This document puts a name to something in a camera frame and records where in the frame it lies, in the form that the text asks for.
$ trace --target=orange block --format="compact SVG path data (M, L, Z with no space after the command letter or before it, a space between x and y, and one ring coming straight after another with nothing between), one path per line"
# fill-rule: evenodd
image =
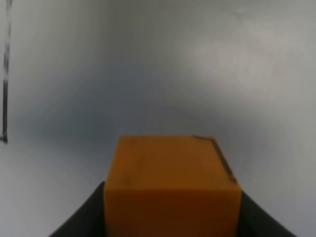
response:
M111 237L233 237L241 189L213 137L123 136L104 199Z

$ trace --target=gray wall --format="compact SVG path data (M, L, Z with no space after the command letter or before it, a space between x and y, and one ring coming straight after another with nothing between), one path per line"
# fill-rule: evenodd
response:
M120 134L211 134L251 197L315 236L315 10L15 0L0 235L55 230L105 179Z

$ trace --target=dark mark on block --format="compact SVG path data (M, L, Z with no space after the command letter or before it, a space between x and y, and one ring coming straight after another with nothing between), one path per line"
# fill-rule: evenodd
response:
M193 136L194 138L200 139L200 140L205 140L205 141L209 141L213 144L216 153L219 156L219 159L222 162L222 165L228 175L229 180L231 180L234 184L237 183L237 180L232 172L232 169L230 168L227 160L225 159L222 150L220 149L220 147L218 146L217 142L213 139L213 138L209 138L209 137L200 137L200 136Z

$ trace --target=black line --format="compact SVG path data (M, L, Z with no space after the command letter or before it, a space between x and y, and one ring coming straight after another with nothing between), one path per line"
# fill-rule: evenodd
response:
M3 114L2 114L2 137L0 140L8 143L7 127L8 127L8 81L3 81Z
M232 172L232 169L230 168L230 166L229 166L227 160L225 159L223 152L220 149L220 147L218 146L217 142L213 138L209 138L209 137L200 137L200 136L193 136L193 137L201 139L201 140L205 140L205 141L210 141L213 144L213 146L218 154L218 157L221 160L222 165L223 165L223 167L228 175L229 180L231 180L234 184L237 183L237 180Z

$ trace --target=orange cube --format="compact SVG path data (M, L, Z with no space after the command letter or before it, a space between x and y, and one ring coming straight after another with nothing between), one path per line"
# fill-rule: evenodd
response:
M241 189L213 137L123 136L104 199L110 237L233 237Z

